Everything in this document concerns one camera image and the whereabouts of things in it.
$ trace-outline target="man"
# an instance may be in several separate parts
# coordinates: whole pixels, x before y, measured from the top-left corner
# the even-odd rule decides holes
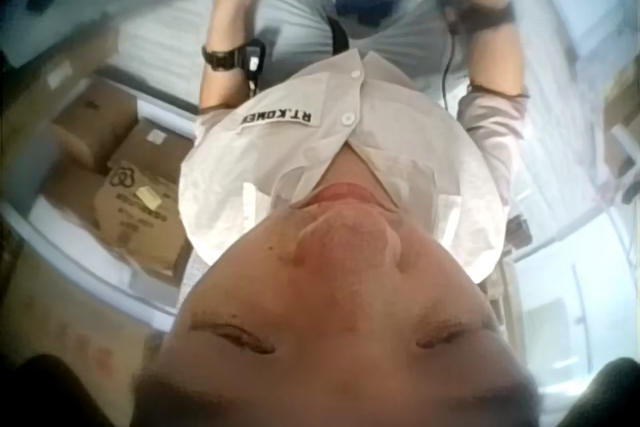
[[[252,1],[215,2],[180,182],[213,266],[141,377],[134,424],[536,425],[535,386],[474,285],[502,251],[525,115],[509,0],[469,0],[458,121],[357,51],[249,100],[216,58],[249,40]],[[229,246],[247,186],[270,211]]]

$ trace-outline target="name tag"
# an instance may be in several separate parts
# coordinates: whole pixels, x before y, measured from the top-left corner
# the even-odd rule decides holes
[[[314,112],[304,109],[274,109],[246,115],[240,122],[241,126],[267,124],[269,122],[299,122],[304,125],[317,125]]]

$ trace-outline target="chest pocket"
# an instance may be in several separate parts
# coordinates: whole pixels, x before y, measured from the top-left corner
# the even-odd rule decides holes
[[[276,123],[319,127],[329,74],[316,74],[273,87],[234,113],[239,131]]]

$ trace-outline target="label on box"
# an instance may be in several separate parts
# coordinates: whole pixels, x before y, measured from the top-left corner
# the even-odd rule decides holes
[[[47,83],[51,90],[56,90],[60,85],[73,75],[73,67],[71,63],[66,60],[47,76]]]
[[[162,199],[151,187],[140,187],[136,191],[136,195],[151,210],[155,211],[162,204]]]
[[[149,135],[147,135],[147,140],[149,142],[152,142],[156,145],[162,145],[162,143],[164,142],[164,140],[167,138],[167,134],[165,134],[164,132],[161,132],[157,129],[153,129]]]

